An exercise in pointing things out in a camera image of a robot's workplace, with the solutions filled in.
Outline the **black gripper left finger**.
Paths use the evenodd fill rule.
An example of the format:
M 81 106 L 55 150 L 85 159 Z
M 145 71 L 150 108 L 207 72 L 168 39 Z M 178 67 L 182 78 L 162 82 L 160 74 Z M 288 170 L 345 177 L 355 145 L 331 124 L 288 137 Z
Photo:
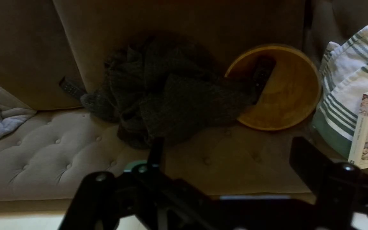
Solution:
M 108 171 L 83 178 L 59 230 L 116 230 L 119 217 L 111 209 L 115 177 Z

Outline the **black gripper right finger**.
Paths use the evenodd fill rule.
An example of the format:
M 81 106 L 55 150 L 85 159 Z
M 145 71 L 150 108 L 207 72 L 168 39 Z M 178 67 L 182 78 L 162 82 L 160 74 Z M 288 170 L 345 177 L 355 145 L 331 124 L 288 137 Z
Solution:
M 312 226 L 355 230 L 355 212 L 368 217 L 368 173 L 346 163 L 334 163 L 303 137 L 292 142 L 289 164 L 316 196 Z

